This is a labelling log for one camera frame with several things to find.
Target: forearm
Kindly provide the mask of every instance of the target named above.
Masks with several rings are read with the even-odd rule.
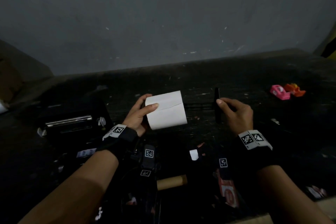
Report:
[[[96,152],[19,223],[89,222],[118,164],[117,158],[111,152]]]
[[[257,172],[258,182],[270,203],[271,216],[287,223],[333,222],[288,177],[280,166],[268,166]]]

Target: dirty workbench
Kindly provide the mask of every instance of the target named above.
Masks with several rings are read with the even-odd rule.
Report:
[[[306,90],[305,96],[281,101],[268,93],[271,85],[291,82]],[[277,149],[282,167],[310,198],[314,199],[307,186],[312,185],[325,189],[328,196],[336,195],[333,131],[336,124],[336,62],[299,50],[287,50],[77,76],[1,115],[3,154],[0,170],[1,177],[5,178],[0,187],[3,201],[8,202],[7,208],[2,209],[1,218],[8,223],[18,221],[55,187],[50,157],[53,148],[36,136],[33,127],[34,118],[43,107],[91,94],[104,100],[113,121],[121,122],[142,94],[181,90],[186,104],[210,103],[215,87],[220,88],[222,97],[249,104],[254,110],[257,129],[272,128],[268,134],[273,136],[268,139]],[[169,141],[174,145],[173,153],[175,148],[194,149],[202,142],[229,148],[233,136],[224,118],[223,124],[216,124],[212,110],[187,111],[186,114],[188,124],[150,132],[147,137]],[[171,164],[179,165],[174,160]],[[178,168],[171,169],[173,174],[172,170],[179,175]],[[225,216],[223,220],[233,221],[264,212],[262,206],[250,205],[248,200],[242,205],[242,213]],[[184,209],[184,213],[191,213],[186,207]],[[195,215],[206,222],[207,214],[198,212]]]

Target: concrete wall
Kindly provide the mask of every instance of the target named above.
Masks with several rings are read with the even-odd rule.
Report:
[[[335,0],[0,0],[0,39],[54,75],[313,50]]]

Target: cardboard box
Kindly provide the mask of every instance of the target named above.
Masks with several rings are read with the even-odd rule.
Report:
[[[22,79],[11,63],[0,56],[0,100],[9,102],[22,87]]]

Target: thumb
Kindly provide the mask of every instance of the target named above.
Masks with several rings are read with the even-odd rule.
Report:
[[[216,103],[219,106],[219,108],[222,109],[222,111],[225,113],[225,115],[229,116],[229,115],[233,114],[233,111],[230,109],[228,104],[225,103],[223,100],[217,99]]]
[[[149,114],[149,113],[155,111],[155,110],[157,109],[158,106],[159,106],[158,103],[155,103],[155,104],[151,104],[151,105],[145,106],[144,108],[141,108],[140,110],[137,110],[137,111],[136,111],[136,115],[137,115],[139,118],[142,118],[142,117],[144,117],[146,114]]]

